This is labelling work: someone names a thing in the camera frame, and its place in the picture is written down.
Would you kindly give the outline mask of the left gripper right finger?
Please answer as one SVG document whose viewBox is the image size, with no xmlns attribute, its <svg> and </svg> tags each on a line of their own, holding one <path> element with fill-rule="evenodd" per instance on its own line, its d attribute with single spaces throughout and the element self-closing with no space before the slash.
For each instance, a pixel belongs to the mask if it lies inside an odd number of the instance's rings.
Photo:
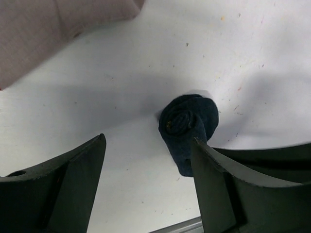
<svg viewBox="0 0 311 233">
<path fill-rule="evenodd" d="M 310 232 L 311 183 L 260 173 L 199 139 L 191 165 L 204 232 Z"/>
</svg>

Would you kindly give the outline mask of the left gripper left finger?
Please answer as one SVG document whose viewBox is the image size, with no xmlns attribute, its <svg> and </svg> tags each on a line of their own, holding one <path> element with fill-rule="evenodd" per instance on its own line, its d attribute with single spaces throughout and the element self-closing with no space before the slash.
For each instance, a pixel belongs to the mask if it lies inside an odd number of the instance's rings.
<svg viewBox="0 0 311 233">
<path fill-rule="evenodd" d="M 85 233 L 106 151 L 100 134 L 0 179 L 2 233 Z"/>
</svg>

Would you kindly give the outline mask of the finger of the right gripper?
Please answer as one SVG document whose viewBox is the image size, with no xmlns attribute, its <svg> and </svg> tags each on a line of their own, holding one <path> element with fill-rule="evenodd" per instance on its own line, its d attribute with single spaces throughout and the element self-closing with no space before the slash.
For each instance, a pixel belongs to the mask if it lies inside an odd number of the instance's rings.
<svg viewBox="0 0 311 233">
<path fill-rule="evenodd" d="M 255 150 L 213 148 L 260 173 L 295 183 L 311 182 L 311 144 Z"/>
</svg>

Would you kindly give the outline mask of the navy christmas sock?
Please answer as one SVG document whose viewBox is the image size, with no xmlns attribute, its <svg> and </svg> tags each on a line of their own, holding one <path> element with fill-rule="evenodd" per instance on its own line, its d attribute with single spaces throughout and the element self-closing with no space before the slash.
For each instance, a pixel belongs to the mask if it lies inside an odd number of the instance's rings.
<svg viewBox="0 0 311 233">
<path fill-rule="evenodd" d="M 199 94 L 182 95 L 172 100 L 161 112 L 158 130 L 180 175 L 192 177 L 191 142 L 210 140 L 219 124 L 216 103 Z"/>
</svg>

